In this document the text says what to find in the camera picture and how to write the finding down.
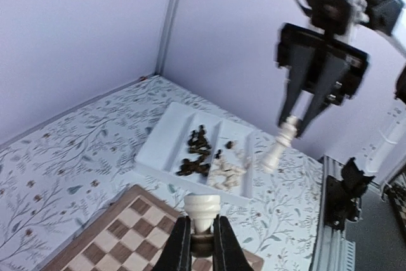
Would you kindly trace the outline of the white chess king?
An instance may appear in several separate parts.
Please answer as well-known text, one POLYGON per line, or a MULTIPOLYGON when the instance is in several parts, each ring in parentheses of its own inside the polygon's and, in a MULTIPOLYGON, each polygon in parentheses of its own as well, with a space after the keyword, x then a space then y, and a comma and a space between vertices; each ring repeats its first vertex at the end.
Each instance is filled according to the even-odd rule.
POLYGON ((265 173, 273 173, 279 165, 282 153, 291 146, 293 139, 298 132, 299 119, 296 116, 289 116, 280 127, 279 134, 275 137, 273 145, 263 157, 261 164, 265 173))

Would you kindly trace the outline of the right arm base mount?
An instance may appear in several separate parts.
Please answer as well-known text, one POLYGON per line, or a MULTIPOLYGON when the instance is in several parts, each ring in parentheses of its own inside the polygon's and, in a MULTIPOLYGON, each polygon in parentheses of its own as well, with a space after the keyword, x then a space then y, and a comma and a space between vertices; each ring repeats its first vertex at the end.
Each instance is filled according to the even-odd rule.
POLYGON ((325 225, 343 231, 346 221, 356 222, 360 216, 360 199, 375 176, 366 176, 351 157, 341 169, 341 180, 327 176, 325 225))

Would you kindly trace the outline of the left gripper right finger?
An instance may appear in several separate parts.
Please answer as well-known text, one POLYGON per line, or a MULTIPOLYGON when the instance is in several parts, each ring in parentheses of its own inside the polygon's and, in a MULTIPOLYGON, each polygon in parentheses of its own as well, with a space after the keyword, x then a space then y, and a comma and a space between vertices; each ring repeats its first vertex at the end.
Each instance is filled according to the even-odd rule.
POLYGON ((213 229, 213 270, 252 271, 228 218, 218 215, 214 219, 213 229))

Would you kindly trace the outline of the wooden chess board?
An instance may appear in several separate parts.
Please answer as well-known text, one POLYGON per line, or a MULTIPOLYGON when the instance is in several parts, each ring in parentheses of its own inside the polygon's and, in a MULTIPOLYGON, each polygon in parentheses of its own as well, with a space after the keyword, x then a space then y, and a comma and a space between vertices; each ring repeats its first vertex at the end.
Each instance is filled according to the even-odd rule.
MULTIPOLYGON (((138 185, 55 256, 45 270, 154 270, 175 222, 182 215, 138 185)), ((253 268, 263 259, 242 249, 253 268)), ((192 256, 191 270, 213 270, 213 255, 192 256)))

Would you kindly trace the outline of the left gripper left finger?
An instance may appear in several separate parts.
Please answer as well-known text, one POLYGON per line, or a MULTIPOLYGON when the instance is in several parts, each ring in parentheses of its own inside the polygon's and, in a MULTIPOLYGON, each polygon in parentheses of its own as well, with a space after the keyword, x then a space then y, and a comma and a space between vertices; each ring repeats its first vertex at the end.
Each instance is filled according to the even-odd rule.
POLYGON ((191 220, 188 216, 181 216, 174 224, 154 271, 191 271, 190 248, 191 220))

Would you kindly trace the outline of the white chess pawn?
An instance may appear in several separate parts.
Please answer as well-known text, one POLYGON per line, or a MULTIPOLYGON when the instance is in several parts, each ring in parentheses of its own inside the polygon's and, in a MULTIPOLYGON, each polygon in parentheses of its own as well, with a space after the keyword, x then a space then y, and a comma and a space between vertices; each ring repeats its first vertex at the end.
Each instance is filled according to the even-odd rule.
POLYGON ((208 258, 214 249, 214 233, 211 230, 214 219, 220 211, 219 195, 188 194, 184 197, 184 210, 191 219, 191 253, 195 258, 208 258))

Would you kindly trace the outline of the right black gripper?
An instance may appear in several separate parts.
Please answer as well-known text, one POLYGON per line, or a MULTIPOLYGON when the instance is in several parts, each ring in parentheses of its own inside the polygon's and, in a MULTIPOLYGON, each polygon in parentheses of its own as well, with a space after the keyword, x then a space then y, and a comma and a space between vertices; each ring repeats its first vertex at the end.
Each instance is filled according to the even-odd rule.
POLYGON ((307 28, 285 23, 280 30, 276 61, 289 70, 281 127, 303 91, 313 95, 296 137, 330 104, 352 97, 368 64, 368 56, 349 45, 351 28, 368 22, 366 0, 306 0, 307 28))

